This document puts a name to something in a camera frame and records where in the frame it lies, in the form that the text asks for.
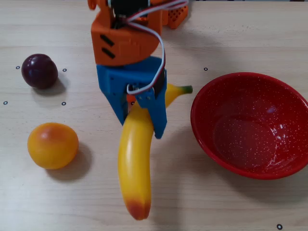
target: yellow banana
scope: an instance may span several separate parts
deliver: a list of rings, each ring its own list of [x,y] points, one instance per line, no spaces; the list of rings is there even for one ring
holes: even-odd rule
[[[191,86],[167,85],[165,102],[168,107],[178,96],[192,93]],[[150,147],[153,124],[147,109],[136,102],[123,125],[118,156],[118,174],[122,196],[129,213],[142,220],[151,207]]]

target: dark purple plum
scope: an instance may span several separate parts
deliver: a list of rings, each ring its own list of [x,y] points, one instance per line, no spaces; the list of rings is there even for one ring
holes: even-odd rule
[[[51,58],[45,54],[32,54],[21,67],[26,83],[37,89],[51,87],[58,79],[58,69]]]

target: red bowl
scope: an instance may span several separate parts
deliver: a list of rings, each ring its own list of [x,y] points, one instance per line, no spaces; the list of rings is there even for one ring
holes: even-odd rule
[[[278,179],[308,163],[307,105],[280,80],[234,73],[199,91],[191,123],[200,146],[221,166],[250,178]]]

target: orange fruit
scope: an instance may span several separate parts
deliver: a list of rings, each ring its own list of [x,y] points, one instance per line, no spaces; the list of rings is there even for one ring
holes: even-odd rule
[[[41,124],[28,138],[31,158],[45,169],[59,169],[69,164],[77,154],[78,145],[74,130],[58,123]]]

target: robotic arm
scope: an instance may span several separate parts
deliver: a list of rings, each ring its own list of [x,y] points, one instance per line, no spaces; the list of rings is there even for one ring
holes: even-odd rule
[[[167,124],[166,57],[160,34],[163,24],[176,28],[179,20],[187,16],[187,3],[188,0],[88,0],[90,9],[97,5],[101,9],[91,28],[101,91],[121,124],[128,114],[127,95],[134,95],[139,105],[148,109],[158,139]],[[162,58],[151,56],[158,43]]]

